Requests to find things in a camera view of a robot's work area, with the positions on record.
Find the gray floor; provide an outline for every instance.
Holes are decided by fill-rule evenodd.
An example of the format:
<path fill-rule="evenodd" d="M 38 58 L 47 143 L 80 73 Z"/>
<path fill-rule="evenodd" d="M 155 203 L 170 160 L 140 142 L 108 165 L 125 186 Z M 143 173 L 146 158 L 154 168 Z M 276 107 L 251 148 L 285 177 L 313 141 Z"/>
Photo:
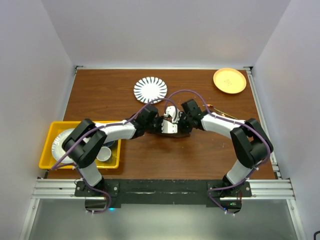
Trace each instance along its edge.
<path fill-rule="evenodd" d="M 246 200 L 236 217 L 202 205 L 125 204 L 92 216 L 84 200 L 41 200 L 31 240 L 296 240 L 285 200 Z"/>

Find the wood grain surface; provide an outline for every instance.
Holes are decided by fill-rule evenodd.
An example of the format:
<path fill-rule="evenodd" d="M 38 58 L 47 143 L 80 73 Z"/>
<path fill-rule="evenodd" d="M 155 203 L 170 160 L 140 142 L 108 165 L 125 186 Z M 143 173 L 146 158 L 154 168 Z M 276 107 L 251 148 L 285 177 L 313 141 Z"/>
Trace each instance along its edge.
<path fill-rule="evenodd" d="M 143 104 L 136 100 L 133 87 L 147 76 L 165 81 L 167 96 L 190 89 L 201 94 L 208 104 L 238 119 L 259 119 L 251 92 L 247 85 L 239 94 L 226 94 L 213 83 L 216 70 L 166 69 L 99 69 L 78 70 L 65 112 L 65 121 L 123 120 L 137 112 Z M 201 100 L 190 92 L 172 97 L 177 105 L 195 99 L 203 109 Z M 164 113 L 164 101 L 155 104 L 159 114 Z M 221 179 L 236 160 L 230 139 L 213 132 L 194 129 L 190 137 L 171 138 L 153 134 L 124 140 L 121 145 L 118 169 L 101 170 L 105 178 L 118 179 Z M 78 178 L 75 171 L 51 171 L 49 178 Z M 274 179 L 269 162 L 256 172 L 252 179 Z"/>

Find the plate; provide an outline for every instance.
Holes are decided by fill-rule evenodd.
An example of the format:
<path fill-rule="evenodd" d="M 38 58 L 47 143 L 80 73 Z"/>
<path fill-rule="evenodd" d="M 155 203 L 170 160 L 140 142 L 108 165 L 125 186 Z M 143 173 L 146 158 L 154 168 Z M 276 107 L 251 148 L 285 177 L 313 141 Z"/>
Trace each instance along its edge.
<path fill-rule="evenodd" d="M 69 128 L 63 132 L 61 132 L 53 141 L 52 146 L 51 146 L 51 153 L 53 158 L 58 161 L 66 152 L 62 148 L 62 143 L 66 138 L 71 134 L 71 132 L 74 130 L 74 128 Z M 74 161 L 66 156 L 61 163 L 63 164 L 71 164 Z"/>
<path fill-rule="evenodd" d="M 227 94 L 238 94 L 247 86 L 245 76 L 233 68 L 221 68 L 216 71 L 213 82 L 218 89 Z"/>
<path fill-rule="evenodd" d="M 167 85 L 158 77 L 147 76 L 140 79 L 133 87 L 133 93 L 136 99 L 144 104 L 151 100 L 164 98 L 167 95 Z"/>

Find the white cup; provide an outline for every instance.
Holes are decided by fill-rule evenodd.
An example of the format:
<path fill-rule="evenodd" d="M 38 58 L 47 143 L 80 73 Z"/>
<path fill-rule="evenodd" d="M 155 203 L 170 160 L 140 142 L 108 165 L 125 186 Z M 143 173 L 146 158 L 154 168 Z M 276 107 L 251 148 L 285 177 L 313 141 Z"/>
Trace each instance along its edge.
<path fill-rule="evenodd" d="M 96 159 L 98 159 L 100 162 L 108 162 L 112 159 L 111 149 L 106 146 L 101 147 Z"/>

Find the wall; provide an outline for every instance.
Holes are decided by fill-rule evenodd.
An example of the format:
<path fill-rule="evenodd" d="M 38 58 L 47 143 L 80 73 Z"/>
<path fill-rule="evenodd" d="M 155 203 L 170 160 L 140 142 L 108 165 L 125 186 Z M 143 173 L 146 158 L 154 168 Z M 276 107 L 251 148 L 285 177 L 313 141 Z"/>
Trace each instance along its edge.
<path fill-rule="evenodd" d="M 253 66 L 290 0 L 42 0 L 87 67 Z"/>
<path fill-rule="evenodd" d="M 0 2 L 0 239 L 19 239 L 72 64 L 40 0 Z"/>
<path fill-rule="evenodd" d="M 320 1 L 292 0 L 253 68 L 282 176 L 308 239 L 320 230 Z"/>

